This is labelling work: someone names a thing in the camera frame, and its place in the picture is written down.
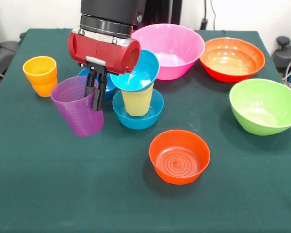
table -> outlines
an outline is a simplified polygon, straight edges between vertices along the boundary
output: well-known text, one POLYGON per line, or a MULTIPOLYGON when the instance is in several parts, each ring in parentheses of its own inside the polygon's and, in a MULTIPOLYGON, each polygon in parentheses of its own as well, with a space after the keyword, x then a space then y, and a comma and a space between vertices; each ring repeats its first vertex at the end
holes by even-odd
MULTIPOLYGON (((0 232, 291 232, 291 129, 244 131, 229 104, 233 84, 198 61, 178 80, 155 81, 165 100, 155 126, 125 128, 109 101, 102 131, 79 138, 22 72, 27 59, 48 55, 60 81, 75 76, 69 31, 30 29, 0 87, 0 232), (149 160, 152 139, 168 129, 195 132, 210 148, 210 165, 190 185, 165 183, 149 160)), ((199 33, 257 45, 266 64, 255 77, 280 81, 257 32, 199 33)))

small orange bowl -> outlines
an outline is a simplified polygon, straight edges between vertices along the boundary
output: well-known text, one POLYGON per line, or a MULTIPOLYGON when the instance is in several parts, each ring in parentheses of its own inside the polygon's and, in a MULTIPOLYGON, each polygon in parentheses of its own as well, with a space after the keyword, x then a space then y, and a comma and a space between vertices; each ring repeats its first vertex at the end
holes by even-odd
POLYGON ((265 65, 265 56, 247 41, 221 37, 205 43, 200 61, 215 79, 236 83, 258 73, 265 65))
POLYGON ((153 139, 149 153, 158 176, 175 185, 195 181, 210 161, 205 141, 186 130, 162 132, 153 139))

white wall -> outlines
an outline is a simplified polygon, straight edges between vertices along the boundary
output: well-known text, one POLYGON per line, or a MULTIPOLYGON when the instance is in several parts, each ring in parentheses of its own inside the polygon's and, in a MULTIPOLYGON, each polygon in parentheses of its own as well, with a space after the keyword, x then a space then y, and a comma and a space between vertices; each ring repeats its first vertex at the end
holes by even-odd
POLYGON ((0 42, 19 40, 28 28, 72 28, 81 0, 0 0, 0 42))
MULTIPOLYGON (((291 38, 291 0, 212 0, 217 13, 216 29, 257 30, 269 52, 276 38, 291 38)), ((183 0, 181 24, 199 29, 203 0, 183 0)), ((207 0, 207 29, 213 13, 207 0)), ((0 41, 18 40, 28 28, 72 28, 80 20, 81 0, 0 0, 0 41)))
MULTIPOLYGON (((291 39, 291 0, 212 0, 217 14, 216 30, 258 31, 268 52, 277 48, 276 38, 291 39)), ((181 24, 199 29, 204 0, 183 0, 181 24)), ((214 14, 207 0, 207 29, 213 29, 214 14)))

yellow cup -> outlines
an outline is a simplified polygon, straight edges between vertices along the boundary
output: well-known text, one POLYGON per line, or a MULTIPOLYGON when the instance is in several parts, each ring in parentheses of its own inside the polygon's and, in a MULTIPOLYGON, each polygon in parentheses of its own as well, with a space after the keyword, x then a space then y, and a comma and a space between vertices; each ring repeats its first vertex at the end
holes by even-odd
POLYGON ((153 85, 144 91, 122 91, 126 112, 133 117, 141 117, 148 113, 153 93, 153 85))
POLYGON ((53 58, 40 56, 29 59, 23 71, 39 96, 50 96, 57 85, 57 64, 53 58))

green bowl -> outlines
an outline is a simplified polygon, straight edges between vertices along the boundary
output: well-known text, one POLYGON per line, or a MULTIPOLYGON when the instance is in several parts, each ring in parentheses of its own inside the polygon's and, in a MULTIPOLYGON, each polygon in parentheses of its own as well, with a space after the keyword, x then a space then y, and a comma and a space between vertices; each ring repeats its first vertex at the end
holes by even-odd
POLYGON ((235 118, 249 133, 268 136, 291 127, 291 89, 267 79, 233 86, 229 100, 235 118))

